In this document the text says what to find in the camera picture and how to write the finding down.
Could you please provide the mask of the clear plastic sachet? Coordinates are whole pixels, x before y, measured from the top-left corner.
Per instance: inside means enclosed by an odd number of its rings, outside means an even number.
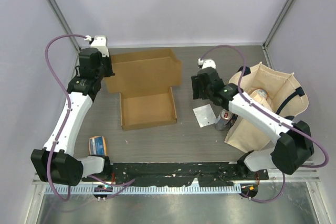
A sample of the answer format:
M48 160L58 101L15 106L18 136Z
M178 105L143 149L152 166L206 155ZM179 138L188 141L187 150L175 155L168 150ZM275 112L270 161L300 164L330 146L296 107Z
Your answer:
M210 104L193 109L194 115L200 127L215 124L216 116Z

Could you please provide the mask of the brown cardboard box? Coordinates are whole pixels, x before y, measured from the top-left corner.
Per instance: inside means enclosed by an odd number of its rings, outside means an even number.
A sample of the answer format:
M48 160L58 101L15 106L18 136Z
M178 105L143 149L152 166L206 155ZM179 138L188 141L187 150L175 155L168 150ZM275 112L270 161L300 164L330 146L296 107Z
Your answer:
M105 79L109 93L119 93L125 131L175 124L172 88L182 82L182 62L170 48L111 56L114 76Z

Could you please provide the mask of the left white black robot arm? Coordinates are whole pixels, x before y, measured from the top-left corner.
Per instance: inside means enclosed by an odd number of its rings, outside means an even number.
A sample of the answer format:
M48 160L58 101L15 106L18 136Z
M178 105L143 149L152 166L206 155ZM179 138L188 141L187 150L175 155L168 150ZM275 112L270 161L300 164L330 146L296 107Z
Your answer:
M75 142L83 120L91 108L101 82L114 75L106 46L91 46L79 53L79 68L68 83L66 101L50 138L40 150L34 149L31 161L40 180L76 186L82 178L94 174L105 182L112 174L103 155L73 157Z

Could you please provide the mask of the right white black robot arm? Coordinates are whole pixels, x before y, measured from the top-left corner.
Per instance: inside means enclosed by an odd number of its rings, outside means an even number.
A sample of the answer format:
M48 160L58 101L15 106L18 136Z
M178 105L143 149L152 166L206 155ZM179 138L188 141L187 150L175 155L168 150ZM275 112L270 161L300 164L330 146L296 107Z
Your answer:
M240 86L224 84L216 69L207 67L191 77L193 98L209 99L215 105L246 119L264 132L274 148L251 151L240 158L237 173L250 179L262 169L276 168L292 175L314 154L310 127L304 121L285 119L255 102Z

